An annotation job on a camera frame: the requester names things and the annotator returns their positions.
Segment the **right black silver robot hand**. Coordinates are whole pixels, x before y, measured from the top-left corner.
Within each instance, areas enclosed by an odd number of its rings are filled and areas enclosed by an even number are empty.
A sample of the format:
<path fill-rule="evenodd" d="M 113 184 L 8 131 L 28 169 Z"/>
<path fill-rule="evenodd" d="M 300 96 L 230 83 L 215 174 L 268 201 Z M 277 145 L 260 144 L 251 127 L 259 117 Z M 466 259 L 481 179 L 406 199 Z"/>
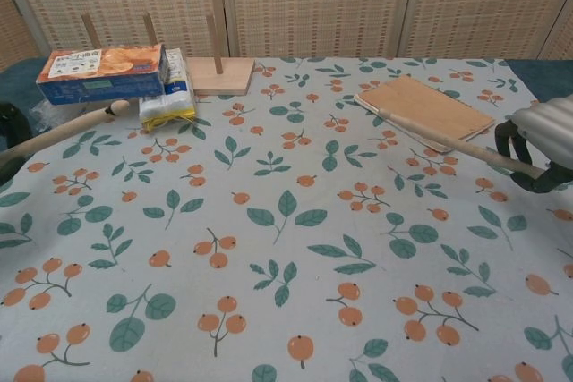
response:
<path fill-rule="evenodd" d="M 532 158 L 527 145 L 532 144 L 550 160 L 538 178 L 514 172 L 511 179 L 526 191 L 548 193 L 572 181 L 572 96 L 553 98 L 517 110 L 494 131 L 497 152 L 530 165 Z"/>

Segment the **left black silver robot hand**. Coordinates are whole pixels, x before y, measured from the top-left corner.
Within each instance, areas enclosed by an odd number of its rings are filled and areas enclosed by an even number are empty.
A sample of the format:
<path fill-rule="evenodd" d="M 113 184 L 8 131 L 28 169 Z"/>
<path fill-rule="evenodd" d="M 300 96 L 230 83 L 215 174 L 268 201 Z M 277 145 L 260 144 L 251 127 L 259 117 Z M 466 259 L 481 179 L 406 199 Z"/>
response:
<path fill-rule="evenodd" d="M 11 149 L 32 138 L 32 130 L 26 116 L 15 105 L 1 103 L 1 147 Z M 5 185 L 21 169 L 26 156 L 19 155 L 1 162 L 1 185 Z"/>

